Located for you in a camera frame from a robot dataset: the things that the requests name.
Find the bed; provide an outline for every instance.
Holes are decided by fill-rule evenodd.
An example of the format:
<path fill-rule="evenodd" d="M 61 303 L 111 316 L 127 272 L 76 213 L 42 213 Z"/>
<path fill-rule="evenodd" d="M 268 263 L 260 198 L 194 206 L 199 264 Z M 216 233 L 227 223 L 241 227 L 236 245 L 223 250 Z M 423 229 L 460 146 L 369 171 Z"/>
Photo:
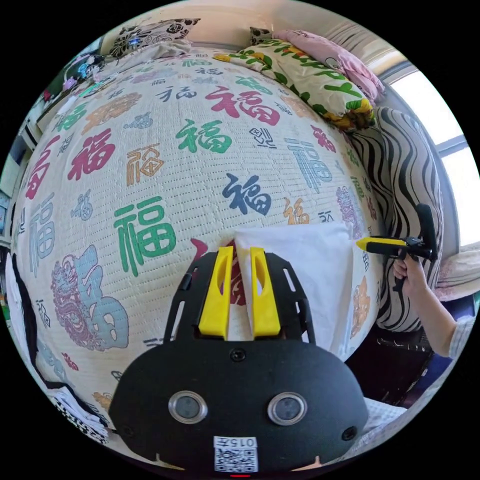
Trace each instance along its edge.
<path fill-rule="evenodd" d="M 188 266 L 233 245 L 237 228 L 339 221 L 355 239 L 385 233 L 344 124 L 261 71 L 255 52 L 239 54 L 246 44 L 207 40 L 74 91 L 18 196 L 12 254 L 36 315 L 37 367 L 111 428 L 118 379 L 163 341 Z M 368 126 L 360 118 L 371 120 L 348 124 Z M 356 250 L 350 355 L 377 319 L 383 274 L 381 258 Z M 236 258 L 230 303 L 228 339 L 250 340 Z"/>

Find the black and white striped cushion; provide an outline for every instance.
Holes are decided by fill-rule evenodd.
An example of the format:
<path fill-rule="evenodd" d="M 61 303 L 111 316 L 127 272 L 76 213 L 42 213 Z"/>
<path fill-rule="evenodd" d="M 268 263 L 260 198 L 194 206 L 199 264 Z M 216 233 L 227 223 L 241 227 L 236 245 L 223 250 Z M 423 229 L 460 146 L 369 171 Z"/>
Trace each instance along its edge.
<path fill-rule="evenodd" d="M 431 208 L 438 246 L 438 260 L 422 260 L 428 285 L 435 288 L 444 232 L 443 202 L 435 157 L 422 127 L 410 116 L 389 107 L 375 108 L 377 125 L 352 134 L 378 200 L 386 234 L 391 237 L 417 237 L 420 224 L 415 205 Z M 379 327 L 395 332 L 411 332 L 420 321 L 408 297 L 393 291 L 393 259 L 385 260 L 385 279 L 377 317 Z"/>

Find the screw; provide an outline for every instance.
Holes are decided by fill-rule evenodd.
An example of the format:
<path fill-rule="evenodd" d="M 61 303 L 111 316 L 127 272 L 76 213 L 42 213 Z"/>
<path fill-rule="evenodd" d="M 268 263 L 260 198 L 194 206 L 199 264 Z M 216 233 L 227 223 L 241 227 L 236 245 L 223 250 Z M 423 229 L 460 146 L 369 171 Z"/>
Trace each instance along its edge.
<path fill-rule="evenodd" d="M 341 434 L 341 439 L 344 442 L 349 442 L 350 440 L 353 440 L 356 435 L 357 435 L 357 427 L 351 426 Z"/>
<path fill-rule="evenodd" d="M 125 425 L 122 428 L 122 431 L 123 431 L 123 435 L 129 439 L 131 439 L 134 436 L 134 431 L 128 425 Z"/>
<path fill-rule="evenodd" d="M 234 348 L 230 352 L 230 358 L 234 362 L 242 362 L 243 360 L 245 360 L 246 357 L 247 357 L 247 354 L 245 353 L 245 350 L 243 350 L 243 348 Z"/>

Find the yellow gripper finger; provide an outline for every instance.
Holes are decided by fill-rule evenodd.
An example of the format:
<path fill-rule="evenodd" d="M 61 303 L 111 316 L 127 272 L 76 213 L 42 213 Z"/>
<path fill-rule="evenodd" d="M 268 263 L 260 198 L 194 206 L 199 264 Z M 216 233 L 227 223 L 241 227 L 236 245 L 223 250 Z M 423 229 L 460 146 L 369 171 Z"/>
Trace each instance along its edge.
<path fill-rule="evenodd" d="M 276 337 L 280 334 L 281 326 L 264 249 L 253 246 L 250 257 L 253 338 Z"/>
<path fill-rule="evenodd" d="M 227 339 L 233 259 L 234 248 L 232 246 L 221 246 L 218 249 L 200 323 L 198 324 L 198 329 L 202 335 Z"/>
<path fill-rule="evenodd" d="M 386 245 L 398 245 L 399 247 L 406 247 L 407 243 L 405 240 L 400 240 L 398 238 L 381 238 L 381 237 L 372 237 L 366 236 L 365 238 L 361 238 L 356 242 L 357 247 L 361 248 L 362 250 L 367 250 L 367 244 L 386 244 Z"/>

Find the window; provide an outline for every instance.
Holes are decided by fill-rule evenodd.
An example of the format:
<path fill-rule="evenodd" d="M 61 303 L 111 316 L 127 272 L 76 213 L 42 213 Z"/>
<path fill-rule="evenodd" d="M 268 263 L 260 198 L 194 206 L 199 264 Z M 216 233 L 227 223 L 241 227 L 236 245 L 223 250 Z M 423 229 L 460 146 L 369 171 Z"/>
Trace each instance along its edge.
<path fill-rule="evenodd" d="M 436 145 L 455 198 L 460 245 L 480 241 L 480 175 L 454 114 L 427 77 L 411 64 L 385 76 L 384 81 L 415 112 Z"/>

